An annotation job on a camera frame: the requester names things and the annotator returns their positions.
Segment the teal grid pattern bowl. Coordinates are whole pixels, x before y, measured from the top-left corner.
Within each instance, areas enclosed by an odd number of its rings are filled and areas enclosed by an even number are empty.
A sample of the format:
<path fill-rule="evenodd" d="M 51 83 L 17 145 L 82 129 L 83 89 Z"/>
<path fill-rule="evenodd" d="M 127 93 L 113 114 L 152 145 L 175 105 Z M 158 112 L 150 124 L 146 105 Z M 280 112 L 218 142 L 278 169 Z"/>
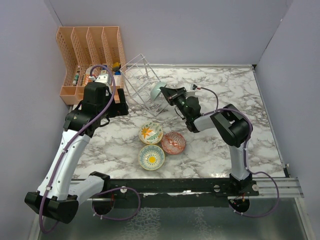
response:
<path fill-rule="evenodd" d="M 167 84 L 162 81 L 155 82 L 151 85 L 150 98 L 155 101 L 161 94 L 161 87 L 165 87 Z"/>

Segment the orange flower leaf bowl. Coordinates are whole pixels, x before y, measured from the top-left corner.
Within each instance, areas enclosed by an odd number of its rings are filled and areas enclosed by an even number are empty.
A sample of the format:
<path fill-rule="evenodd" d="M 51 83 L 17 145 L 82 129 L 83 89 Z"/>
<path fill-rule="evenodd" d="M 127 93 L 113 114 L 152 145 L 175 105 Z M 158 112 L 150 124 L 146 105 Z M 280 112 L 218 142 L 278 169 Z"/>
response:
<path fill-rule="evenodd" d="M 164 132 L 159 123 L 146 122 L 144 123 L 139 131 L 138 137 L 140 141 L 147 145 L 156 145 L 163 138 Z"/>

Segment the yellow sun blue bowl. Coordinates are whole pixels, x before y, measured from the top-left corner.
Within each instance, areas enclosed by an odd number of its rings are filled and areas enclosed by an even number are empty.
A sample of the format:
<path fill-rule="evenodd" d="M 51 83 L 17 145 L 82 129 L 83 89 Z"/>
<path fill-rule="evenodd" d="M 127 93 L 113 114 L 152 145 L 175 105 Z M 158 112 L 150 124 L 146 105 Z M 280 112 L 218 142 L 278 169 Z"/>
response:
<path fill-rule="evenodd" d="M 147 171 L 159 169 L 164 164 L 165 158 L 162 148 L 154 144 L 146 145 L 138 154 L 140 166 Z"/>

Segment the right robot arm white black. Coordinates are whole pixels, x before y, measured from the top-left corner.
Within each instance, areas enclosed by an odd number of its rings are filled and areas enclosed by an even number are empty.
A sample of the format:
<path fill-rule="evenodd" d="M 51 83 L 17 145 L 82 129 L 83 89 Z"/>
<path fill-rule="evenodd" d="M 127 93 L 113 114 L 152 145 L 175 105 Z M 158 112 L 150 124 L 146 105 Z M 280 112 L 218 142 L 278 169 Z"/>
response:
<path fill-rule="evenodd" d="M 253 131 L 249 119 L 233 104 L 202 114 L 199 99 L 195 96 L 187 97 L 184 87 L 161 87 L 160 91 L 169 105 L 176 106 L 182 113 L 190 132 L 199 133 L 212 128 L 218 131 L 230 151 L 229 189 L 236 196 L 246 192 L 252 180 L 247 161 L 247 145 Z"/>

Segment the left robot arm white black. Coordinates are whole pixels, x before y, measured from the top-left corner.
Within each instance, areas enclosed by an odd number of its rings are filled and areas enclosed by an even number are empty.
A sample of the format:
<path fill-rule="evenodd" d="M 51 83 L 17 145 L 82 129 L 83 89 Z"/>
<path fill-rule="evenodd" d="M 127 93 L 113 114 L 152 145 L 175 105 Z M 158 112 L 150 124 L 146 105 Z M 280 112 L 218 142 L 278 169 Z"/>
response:
<path fill-rule="evenodd" d="M 85 147 L 95 130 L 103 126 L 101 121 L 128 115 L 124 90 L 118 88 L 116 92 L 119 102 L 115 102 L 112 88 L 106 83 L 90 82 L 84 87 L 83 100 L 65 117 L 59 149 L 46 177 L 24 198 L 35 213 L 68 224 L 91 196 L 103 198 L 110 193 L 110 177 L 96 171 L 77 186 L 70 184 Z"/>

